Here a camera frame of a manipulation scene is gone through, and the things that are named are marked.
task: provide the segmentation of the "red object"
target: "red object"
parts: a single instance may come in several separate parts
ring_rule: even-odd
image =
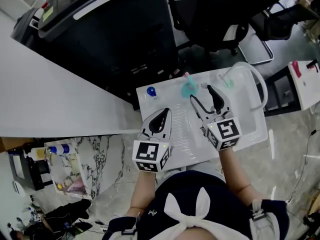
[[[299,65],[298,65],[298,61],[297,60],[295,60],[294,62],[292,62],[292,67],[293,67],[293,69],[294,69],[294,71],[295,71],[295,73],[296,73],[296,75],[297,75],[297,77],[298,78],[300,78],[301,77],[301,72],[300,72],[300,70],[299,70]]]
[[[44,5],[41,6],[42,9],[46,9],[48,7],[48,3],[46,2]]]

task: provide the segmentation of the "black chair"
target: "black chair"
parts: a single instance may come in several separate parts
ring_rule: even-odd
[[[288,40],[291,36],[294,24],[317,19],[319,19],[319,16],[316,13],[303,7],[301,4],[296,4],[290,8],[272,14],[268,14],[266,11],[260,12],[252,17],[249,24],[254,29],[257,37],[262,41],[262,44],[270,55],[270,59],[258,62],[249,62],[240,46],[239,50],[246,62],[251,65],[268,63],[274,59],[274,55],[266,41]]]
[[[168,0],[174,28],[189,38],[178,50],[198,45],[206,54],[222,49],[237,54],[236,48],[249,29],[249,20],[279,0]],[[224,37],[232,25],[238,25],[234,40]]]

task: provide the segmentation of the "white cube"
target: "white cube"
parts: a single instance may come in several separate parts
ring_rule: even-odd
[[[217,151],[234,147],[242,136],[237,117],[207,124],[205,135]]]
[[[167,142],[135,140],[133,143],[132,160],[139,171],[162,172],[170,156]]]

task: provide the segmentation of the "white bow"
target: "white bow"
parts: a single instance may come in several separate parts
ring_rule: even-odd
[[[173,194],[169,193],[164,206],[164,212],[174,220],[180,222],[167,228],[151,240],[174,240],[186,228],[199,227],[209,231],[217,240],[249,240],[240,232],[204,218],[210,209],[210,197],[205,188],[202,187],[196,199],[195,216],[187,216],[180,211],[179,204]]]

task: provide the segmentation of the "white sink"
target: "white sink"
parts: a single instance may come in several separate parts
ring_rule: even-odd
[[[212,70],[191,75],[198,84],[196,97],[209,110],[213,100],[207,85],[220,89],[230,100],[231,110],[238,117],[242,131],[239,143],[233,148],[237,151],[268,138],[263,108],[252,111],[261,105],[260,96],[251,70],[240,66],[223,76],[229,68]],[[232,81],[232,87],[226,82]],[[171,143],[174,146],[172,156],[165,165],[165,170],[197,164],[218,157],[213,145],[203,136],[200,127],[202,121],[197,117],[189,98],[183,98],[181,89],[187,82],[185,77],[167,80],[136,89],[142,119],[162,108],[172,111]],[[153,86],[156,97],[147,94],[147,88]]]

